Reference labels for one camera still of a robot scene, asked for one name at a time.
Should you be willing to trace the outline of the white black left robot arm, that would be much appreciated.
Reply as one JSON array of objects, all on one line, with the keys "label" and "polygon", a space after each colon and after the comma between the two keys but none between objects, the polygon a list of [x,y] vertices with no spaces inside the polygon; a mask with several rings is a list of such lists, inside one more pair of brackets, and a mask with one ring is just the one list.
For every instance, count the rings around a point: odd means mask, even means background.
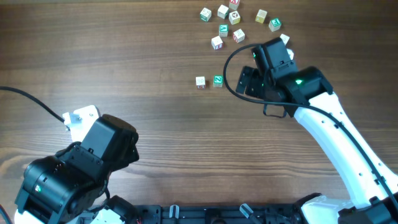
[{"label": "white black left robot arm", "polygon": [[138,139],[132,125],[102,115],[81,141],[27,166],[15,200],[17,213],[29,213],[42,223],[74,219],[109,193],[112,172],[139,160]]}]

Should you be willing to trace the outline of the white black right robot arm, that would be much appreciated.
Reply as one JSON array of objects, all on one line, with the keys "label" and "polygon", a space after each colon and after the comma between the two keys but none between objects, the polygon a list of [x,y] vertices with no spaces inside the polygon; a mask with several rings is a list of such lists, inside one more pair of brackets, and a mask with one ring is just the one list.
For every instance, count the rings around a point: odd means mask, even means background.
[{"label": "white black right robot arm", "polygon": [[299,70],[281,38],[250,46],[255,67],[244,67],[233,93],[281,106],[316,140],[340,175],[349,199],[311,194],[295,204],[302,223],[396,223],[397,176],[377,157],[316,67]]}]

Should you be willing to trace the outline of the green Z top block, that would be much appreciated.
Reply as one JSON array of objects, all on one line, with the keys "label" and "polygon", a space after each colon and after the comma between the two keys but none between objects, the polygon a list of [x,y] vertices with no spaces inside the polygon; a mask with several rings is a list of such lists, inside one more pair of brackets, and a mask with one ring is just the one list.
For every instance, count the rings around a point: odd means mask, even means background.
[{"label": "green Z top block", "polygon": [[224,83],[224,81],[223,81],[223,76],[221,76],[221,75],[215,75],[215,76],[213,77],[213,86],[214,86],[215,88],[222,88],[222,87],[223,87],[223,83]]}]

